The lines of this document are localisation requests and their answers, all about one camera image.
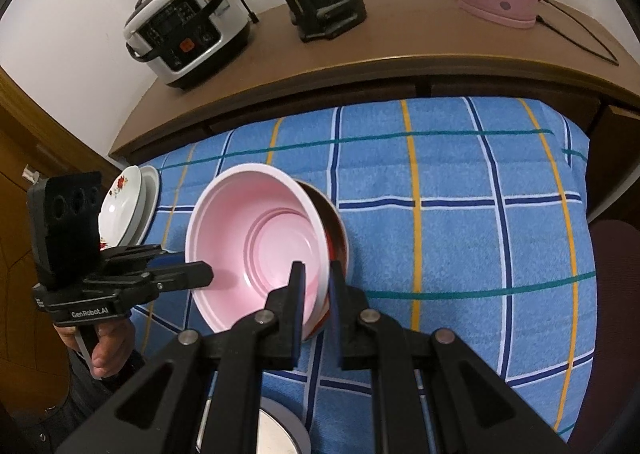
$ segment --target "rice cooker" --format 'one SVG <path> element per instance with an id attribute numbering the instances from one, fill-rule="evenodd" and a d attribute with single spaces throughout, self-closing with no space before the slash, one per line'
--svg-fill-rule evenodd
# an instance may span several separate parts
<path id="1" fill-rule="evenodd" d="M 234 0 L 139 0 L 124 38 L 132 58 L 162 82 L 188 88 L 235 58 L 250 26 Z"/>

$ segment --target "stacked dishes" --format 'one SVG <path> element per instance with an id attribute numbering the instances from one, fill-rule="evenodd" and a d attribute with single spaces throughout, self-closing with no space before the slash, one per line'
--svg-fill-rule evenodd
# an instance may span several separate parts
<path id="1" fill-rule="evenodd" d="M 264 307 L 287 285 L 291 263 L 305 264 L 303 336 L 328 314 L 330 259 L 348 268 L 348 244 L 337 211 L 311 185 L 265 164 L 231 167 L 205 188 L 189 221 L 187 262 L 214 270 L 210 286 L 193 291 L 209 327 L 220 332 Z"/>
<path id="2" fill-rule="evenodd" d="M 160 176 L 156 168 L 124 169 L 107 192 L 98 215 L 100 249 L 141 244 L 156 211 Z"/>
<path id="3" fill-rule="evenodd" d="M 200 452 L 211 399 L 207 400 L 200 422 L 196 448 Z M 305 426 L 284 405 L 260 399 L 256 454 L 311 454 L 311 440 Z"/>

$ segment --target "wooden tabletop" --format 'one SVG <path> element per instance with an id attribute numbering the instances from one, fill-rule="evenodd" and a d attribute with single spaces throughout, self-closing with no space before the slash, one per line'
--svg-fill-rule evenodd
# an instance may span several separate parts
<path id="1" fill-rule="evenodd" d="M 368 18 L 334 40 L 303 43 L 279 6 L 260 15 L 248 47 L 202 85 L 181 91 L 156 81 L 111 148 L 124 155 L 252 104 L 321 87 L 380 78 L 473 74 L 543 80 L 584 88 L 640 107 L 640 66 L 594 19 L 580 19 L 620 61 L 616 67 L 546 26 L 521 30 L 461 10 L 456 0 L 364 0 Z M 581 26 L 544 3 L 538 13 L 571 38 L 606 55 Z"/>

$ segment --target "brown bowl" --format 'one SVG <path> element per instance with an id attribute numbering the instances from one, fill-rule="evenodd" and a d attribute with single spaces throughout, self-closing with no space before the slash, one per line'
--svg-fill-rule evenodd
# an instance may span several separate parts
<path id="1" fill-rule="evenodd" d="M 347 230 L 340 218 L 338 208 L 335 207 L 334 204 L 315 186 L 300 180 L 296 180 L 296 182 L 302 187 L 306 195 L 309 196 L 309 199 L 311 199 L 311 202 L 320 215 L 320 220 L 322 221 L 327 244 L 329 246 L 329 258 L 340 262 L 342 265 L 342 274 L 348 281 L 350 276 L 349 240 L 347 237 Z M 305 340 L 316 335 L 322 326 L 324 326 L 328 317 L 329 294 L 327 293 L 318 323 L 313 327 L 309 335 L 305 337 Z"/>

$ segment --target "green stripe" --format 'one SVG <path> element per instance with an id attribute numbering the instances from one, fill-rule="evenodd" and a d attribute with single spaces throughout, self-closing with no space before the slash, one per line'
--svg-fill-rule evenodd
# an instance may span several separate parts
<path id="1" fill-rule="evenodd" d="M 569 432 L 574 427 L 575 427 L 575 423 L 572 423 L 569 427 L 564 428 L 560 432 L 558 432 L 558 436 L 562 436 L 562 434 L 564 434 L 565 432 Z"/>
<path id="2" fill-rule="evenodd" d="M 308 143 L 296 143 L 294 145 L 280 145 L 279 147 L 260 148 L 241 150 L 238 152 L 228 152 L 224 156 L 212 156 L 210 158 L 195 159 L 190 161 L 189 165 L 197 163 L 206 163 L 208 161 L 217 161 L 231 158 L 233 156 L 247 156 L 251 154 L 264 154 L 270 151 L 292 150 L 309 147 L 320 147 L 322 145 L 334 145 L 335 143 L 354 143 L 356 141 L 374 141 L 384 139 L 405 138 L 407 136 L 503 136 L 503 135 L 523 135 L 523 134 L 553 134 L 549 129 L 531 129 L 531 130 L 417 130 L 411 132 L 393 132 L 391 134 L 380 134 L 372 136 L 356 136 L 350 138 L 325 139 L 321 141 L 310 141 Z M 187 163 L 175 163 L 161 167 L 159 170 L 173 169 L 185 166 Z"/>
<path id="3" fill-rule="evenodd" d="M 562 149 L 562 152 L 564 152 L 565 154 L 571 154 L 573 156 L 578 156 L 578 158 L 582 158 L 582 161 L 587 163 L 587 158 L 584 156 L 584 154 L 582 154 L 581 152 L 578 152 L 577 150 Z"/>
<path id="4" fill-rule="evenodd" d="M 581 280 L 595 277 L 595 271 L 575 275 L 566 279 L 552 280 L 540 284 L 529 284 L 513 288 L 488 289 L 481 291 L 436 291 L 434 293 L 408 293 L 406 291 L 366 291 L 368 298 L 372 299 L 400 299 L 400 300 L 455 300 L 455 299 L 479 299 L 484 297 L 503 297 L 518 293 L 530 293 L 544 289 L 557 288 L 566 284 L 573 284 Z"/>

